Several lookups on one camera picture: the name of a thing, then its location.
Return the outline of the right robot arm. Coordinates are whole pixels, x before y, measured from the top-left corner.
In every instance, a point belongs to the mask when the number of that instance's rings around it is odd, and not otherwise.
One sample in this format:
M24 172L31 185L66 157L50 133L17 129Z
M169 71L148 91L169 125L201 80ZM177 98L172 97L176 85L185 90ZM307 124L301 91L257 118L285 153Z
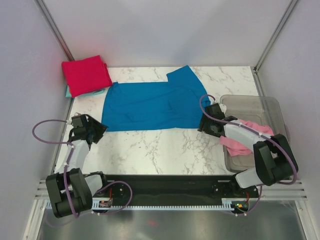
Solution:
M240 197L255 185L292 185L297 181L299 167L284 135L263 133L234 116L226 117L218 103L200 109L198 131L234 140L253 153L254 167L235 174L229 184L233 196Z

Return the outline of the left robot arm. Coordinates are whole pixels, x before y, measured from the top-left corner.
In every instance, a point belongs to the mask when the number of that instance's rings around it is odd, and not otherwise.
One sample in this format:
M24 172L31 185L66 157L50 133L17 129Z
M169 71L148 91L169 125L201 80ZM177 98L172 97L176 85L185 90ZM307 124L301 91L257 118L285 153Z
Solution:
M56 173L49 175L46 188L53 214L56 218L73 215L78 218L81 212L90 210L93 196L106 196L110 185L104 181L103 173L83 174L82 168L92 144L103 137L107 126L88 114L77 114L71 118L66 156Z

